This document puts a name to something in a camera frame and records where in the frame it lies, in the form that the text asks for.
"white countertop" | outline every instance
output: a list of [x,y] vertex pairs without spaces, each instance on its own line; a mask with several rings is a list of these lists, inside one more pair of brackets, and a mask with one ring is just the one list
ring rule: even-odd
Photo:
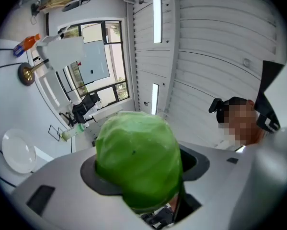
[[[0,40],[0,48],[14,48],[17,44],[18,42],[10,40]],[[0,51],[0,66],[17,62],[29,62],[33,65],[30,50],[19,58],[15,58],[12,51]],[[75,152],[75,138],[67,142],[57,141],[48,133],[50,125],[63,131],[69,127],[52,106],[37,78],[29,87],[21,84],[17,77],[18,66],[19,64],[0,68],[0,182],[8,192],[13,189],[8,183],[17,186],[31,175],[17,173],[3,157],[2,138],[9,129],[23,130],[38,148],[33,171],[41,168],[51,158]]]

